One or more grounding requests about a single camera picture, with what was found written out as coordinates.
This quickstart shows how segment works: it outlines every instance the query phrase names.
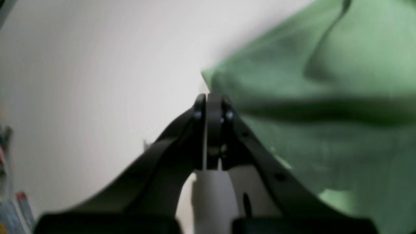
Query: white wall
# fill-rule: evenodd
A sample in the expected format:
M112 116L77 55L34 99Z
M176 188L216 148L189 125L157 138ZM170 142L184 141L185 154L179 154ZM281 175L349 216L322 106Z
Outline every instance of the white wall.
M15 190L36 216L93 195L206 92L201 69L311 1L18 0L0 31Z

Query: green fabric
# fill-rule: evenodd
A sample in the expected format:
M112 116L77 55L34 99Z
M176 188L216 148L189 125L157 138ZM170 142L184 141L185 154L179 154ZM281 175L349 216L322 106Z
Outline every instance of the green fabric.
M315 1L202 75L321 199L416 230L416 1Z

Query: hole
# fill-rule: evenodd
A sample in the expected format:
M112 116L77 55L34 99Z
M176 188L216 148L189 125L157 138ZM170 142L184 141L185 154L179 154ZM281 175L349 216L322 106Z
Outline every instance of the hole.
M251 212L251 203L250 199L248 198L247 193L243 194L243 206L244 206L244 212L247 218L250 218L252 216Z
M285 181L285 180L286 180L286 176L285 176L284 174L282 174L282 173L276 173L276 174L275 174L275 178L276 178L278 181L280 181L280 182L283 182L283 181Z

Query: green cloth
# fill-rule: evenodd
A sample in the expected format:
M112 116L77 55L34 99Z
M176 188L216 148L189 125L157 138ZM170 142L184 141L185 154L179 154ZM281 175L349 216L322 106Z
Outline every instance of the green cloth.
M202 75L325 202L416 230L416 1L317 0Z

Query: red object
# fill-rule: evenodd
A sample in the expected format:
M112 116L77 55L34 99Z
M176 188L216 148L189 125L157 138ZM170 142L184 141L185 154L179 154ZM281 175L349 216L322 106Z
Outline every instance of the red object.
M16 194L18 201L26 200L26 194L24 192L19 192Z

